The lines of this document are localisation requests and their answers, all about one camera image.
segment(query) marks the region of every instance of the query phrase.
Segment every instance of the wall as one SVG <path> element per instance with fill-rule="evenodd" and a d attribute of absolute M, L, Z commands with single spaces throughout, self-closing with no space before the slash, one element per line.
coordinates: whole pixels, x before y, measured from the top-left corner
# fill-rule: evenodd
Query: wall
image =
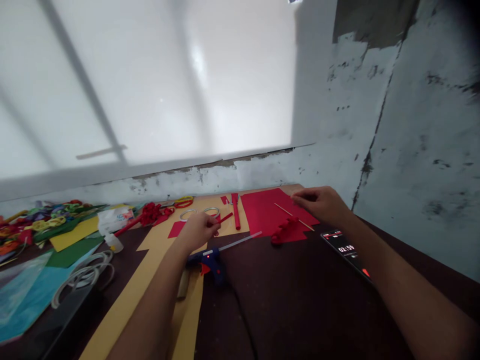
<path fill-rule="evenodd" d="M 479 54 L 452 3 L 419 5 L 354 212 L 480 282 Z"/>
<path fill-rule="evenodd" d="M 325 51 L 316 42 L 319 3 L 304 0 L 296 14 L 294 113 L 317 117 L 315 144 L 3 201 L 0 214 L 32 208 L 35 200 L 142 202 L 291 183 L 332 185 L 351 206 L 415 1 L 339 0 L 328 74 L 315 62 Z"/>

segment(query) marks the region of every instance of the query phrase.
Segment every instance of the left hand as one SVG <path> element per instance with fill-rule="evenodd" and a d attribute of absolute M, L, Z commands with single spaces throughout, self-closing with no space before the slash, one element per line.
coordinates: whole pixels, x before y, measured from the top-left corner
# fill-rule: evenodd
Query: left hand
<path fill-rule="evenodd" d="M 188 218 L 175 241 L 182 244 L 190 254 L 201 248 L 213 236 L 217 236 L 220 227 L 216 218 L 205 212 L 199 212 Z"/>

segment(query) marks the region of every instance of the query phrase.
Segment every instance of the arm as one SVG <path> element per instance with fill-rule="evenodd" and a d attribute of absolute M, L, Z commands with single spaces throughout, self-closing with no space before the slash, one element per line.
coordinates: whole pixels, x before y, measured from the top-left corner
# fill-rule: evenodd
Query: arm
<path fill-rule="evenodd" d="M 150 285 L 108 359 L 164 359 L 180 278 L 191 252 L 218 235 L 220 224 L 204 212 L 192 215 L 163 257 Z"/>
<path fill-rule="evenodd" d="M 432 286 L 329 186 L 301 190 L 293 201 L 339 230 L 355 247 L 416 359 L 468 359 L 477 324 Z"/>

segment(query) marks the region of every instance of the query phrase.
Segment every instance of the red cardstock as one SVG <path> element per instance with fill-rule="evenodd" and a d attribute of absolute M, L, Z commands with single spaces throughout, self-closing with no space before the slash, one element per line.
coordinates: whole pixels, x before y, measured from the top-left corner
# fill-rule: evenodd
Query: red cardstock
<path fill-rule="evenodd" d="M 216 219 L 220 221 L 222 219 L 222 215 L 218 214 Z M 180 234 L 186 223 L 186 221 L 174 222 L 173 226 L 171 227 L 170 234 L 168 234 L 168 238 L 176 238 Z"/>
<path fill-rule="evenodd" d="M 290 196 L 280 188 L 242 195 L 241 202 L 248 220 L 250 234 L 261 231 L 260 237 L 272 236 L 278 226 L 289 217 L 275 203 L 309 226 L 319 224 L 319 221 L 306 210 L 294 205 Z M 311 230 L 301 222 L 296 222 L 288 228 L 288 231 L 282 232 L 280 241 L 288 243 L 304 240 L 307 238 L 304 234 L 306 231 Z"/>

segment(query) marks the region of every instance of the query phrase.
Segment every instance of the smartphone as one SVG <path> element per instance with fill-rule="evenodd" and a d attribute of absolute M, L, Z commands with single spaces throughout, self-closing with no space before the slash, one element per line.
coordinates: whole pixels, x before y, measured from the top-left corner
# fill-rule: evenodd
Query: smartphone
<path fill-rule="evenodd" d="M 367 269 L 362 266 L 362 262 L 359 259 L 355 248 L 349 244 L 345 236 L 340 230 L 332 230 L 324 232 L 321 237 L 329 244 L 338 254 L 341 255 L 355 270 L 357 270 L 362 276 L 370 283 L 370 275 Z"/>

